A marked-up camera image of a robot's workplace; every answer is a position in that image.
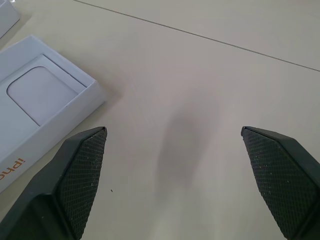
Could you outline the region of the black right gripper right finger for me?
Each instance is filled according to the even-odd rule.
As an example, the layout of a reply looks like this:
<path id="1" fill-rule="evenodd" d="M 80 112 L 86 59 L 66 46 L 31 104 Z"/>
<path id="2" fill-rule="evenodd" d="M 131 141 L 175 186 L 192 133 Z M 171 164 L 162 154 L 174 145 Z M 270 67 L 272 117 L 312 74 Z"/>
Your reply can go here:
<path id="1" fill-rule="evenodd" d="M 320 238 L 320 164 L 294 138 L 244 126 L 241 130 L 254 178 L 287 240 Z"/>

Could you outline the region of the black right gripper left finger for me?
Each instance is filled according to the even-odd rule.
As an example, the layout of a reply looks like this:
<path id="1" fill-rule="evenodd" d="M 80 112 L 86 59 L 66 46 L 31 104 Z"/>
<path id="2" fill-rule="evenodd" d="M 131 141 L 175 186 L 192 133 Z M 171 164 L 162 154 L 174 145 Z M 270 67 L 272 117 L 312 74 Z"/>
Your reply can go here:
<path id="1" fill-rule="evenodd" d="M 79 240 L 101 175 L 107 128 L 67 138 L 0 222 L 2 240 Z"/>

